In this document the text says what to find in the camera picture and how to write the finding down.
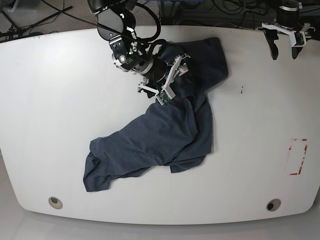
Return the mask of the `red tape rectangle marking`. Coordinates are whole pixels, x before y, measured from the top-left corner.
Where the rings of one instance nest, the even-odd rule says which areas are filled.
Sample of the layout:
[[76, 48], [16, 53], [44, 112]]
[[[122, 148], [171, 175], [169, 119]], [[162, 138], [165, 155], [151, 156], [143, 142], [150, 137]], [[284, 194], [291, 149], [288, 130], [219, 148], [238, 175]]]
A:
[[289, 176], [297, 176], [302, 172], [305, 161], [306, 152], [308, 149], [308, 140], [306, 138], [291, 140], [288, 156], [286, 171]]

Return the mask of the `left table grommet hole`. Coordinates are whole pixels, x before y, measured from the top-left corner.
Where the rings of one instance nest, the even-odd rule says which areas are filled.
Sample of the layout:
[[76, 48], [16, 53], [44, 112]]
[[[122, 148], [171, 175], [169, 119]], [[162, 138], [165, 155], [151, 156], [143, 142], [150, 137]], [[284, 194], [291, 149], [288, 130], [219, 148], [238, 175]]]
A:
[[52, 208], [57, 210], [60, 210], [63, 207], [63, 203], [58, 198], [53, 196], [48, 199], [48, 203]]

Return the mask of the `right table grommet hole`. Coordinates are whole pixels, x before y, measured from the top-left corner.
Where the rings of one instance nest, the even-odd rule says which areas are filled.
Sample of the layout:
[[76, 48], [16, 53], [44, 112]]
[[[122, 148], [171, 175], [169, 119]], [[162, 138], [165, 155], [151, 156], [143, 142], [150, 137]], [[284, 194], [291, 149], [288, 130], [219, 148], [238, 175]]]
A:
[[268, 204], [266, 205], [266, 209], [269, 212], [274, 212], [276, 210], [278, 210], [278, 208], [281, 206], [281, 200], [276, 198], [276, 199], [272, 199], [271, 201], [268, 202]]

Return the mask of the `dark blue T-shirt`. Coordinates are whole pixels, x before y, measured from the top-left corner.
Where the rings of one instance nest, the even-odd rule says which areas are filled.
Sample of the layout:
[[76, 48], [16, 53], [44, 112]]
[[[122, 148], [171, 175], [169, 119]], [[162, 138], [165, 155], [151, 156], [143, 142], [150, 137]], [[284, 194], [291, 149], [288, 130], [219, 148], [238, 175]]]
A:
[[87, 192], [109, 189], [119, 178], [139, 177], [155, 166], [181, 173], [202, 164], [213, 146], [213, 114], [207, 91], [229, 74], [217, 37], [175, 43], [160, 52], [170, 62], [188, 54], [188, 72], [177, 77], [175, 98], [151, 104], [145, 114], [107, 137], [90, 142], [83, 184]]

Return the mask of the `table grommet hole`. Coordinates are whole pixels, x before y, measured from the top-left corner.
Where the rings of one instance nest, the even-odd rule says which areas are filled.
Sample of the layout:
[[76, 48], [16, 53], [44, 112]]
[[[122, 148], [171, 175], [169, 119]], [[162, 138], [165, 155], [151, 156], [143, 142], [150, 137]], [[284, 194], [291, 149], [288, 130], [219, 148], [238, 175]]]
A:
[[48, 199], [48, 203], [52, 208], [57, 210], [60, 210], [63, 207], [63, 203], [58, 198], [53, 196]]
[[278, 210], [278, 208], [281, 206], [281, 200], [276, 198], [276, 199], [272, 199], [271, 201], [268, 202], [268, 204], [266, 205], [266, 209], [269, 212], [274, 212], [276, 210]]

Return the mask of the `black tripod stand legs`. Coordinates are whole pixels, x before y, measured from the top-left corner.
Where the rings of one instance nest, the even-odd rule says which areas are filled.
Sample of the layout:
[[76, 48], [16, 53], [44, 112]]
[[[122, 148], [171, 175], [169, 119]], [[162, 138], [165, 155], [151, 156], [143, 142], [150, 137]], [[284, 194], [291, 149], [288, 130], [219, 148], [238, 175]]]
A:
[[40, 3], [33, 9], [18, 7], [14, 12], [0, 13], [0, 41], [71, 31], [75, 24], [65, 14]]

